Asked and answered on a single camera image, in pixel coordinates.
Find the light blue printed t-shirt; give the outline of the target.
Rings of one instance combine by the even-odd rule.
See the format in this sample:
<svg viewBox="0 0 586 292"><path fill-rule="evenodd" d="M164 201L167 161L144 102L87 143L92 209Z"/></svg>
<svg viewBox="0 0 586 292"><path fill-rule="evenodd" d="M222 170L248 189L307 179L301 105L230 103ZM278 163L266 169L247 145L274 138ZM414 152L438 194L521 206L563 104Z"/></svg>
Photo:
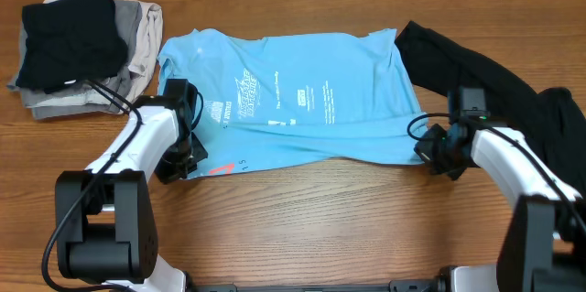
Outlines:
<svg viewBox="0 0 586 292"><path fill-rule="evenodd" d="M185 79L203 98L195 134L208 156L193 177L332 157L416 165L407 125L421 108L395 38L383 29L246 40L205 29L169 39L160 82Z"/></svg>

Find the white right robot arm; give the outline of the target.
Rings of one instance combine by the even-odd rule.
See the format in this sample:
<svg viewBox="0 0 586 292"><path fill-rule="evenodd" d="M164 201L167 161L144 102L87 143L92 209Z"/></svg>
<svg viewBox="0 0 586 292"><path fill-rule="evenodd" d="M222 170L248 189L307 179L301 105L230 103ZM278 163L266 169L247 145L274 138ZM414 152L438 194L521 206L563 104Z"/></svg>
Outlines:
<svg viewBox="0 0 586 292"><path fill-rule="evenodd" d="M493 265L448 266L425 291L582 291L585 288L585 200L530 149L525 136L488 111L483 90L448 94L450 127L434 124L415 153L433 175L455 180L483 169L514 209Z"/></svg>

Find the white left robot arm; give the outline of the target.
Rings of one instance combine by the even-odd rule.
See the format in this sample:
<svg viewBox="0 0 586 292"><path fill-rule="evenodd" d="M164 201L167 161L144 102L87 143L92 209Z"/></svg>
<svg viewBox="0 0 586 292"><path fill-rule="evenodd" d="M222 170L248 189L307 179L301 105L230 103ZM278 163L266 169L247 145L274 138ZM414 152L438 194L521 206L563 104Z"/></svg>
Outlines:
<svg viewBox="0 0 586 292"><path fill-rule="evenodd" d="M190 276L158 253L148 181L185 179L208 156L194 134L203 99L185 79L166 81L156 96L129 106L129 120L108 149L86 169L56 181L56 229L41 273L50 287L49 256L61 275L85 291L191 291Z"/></svg>

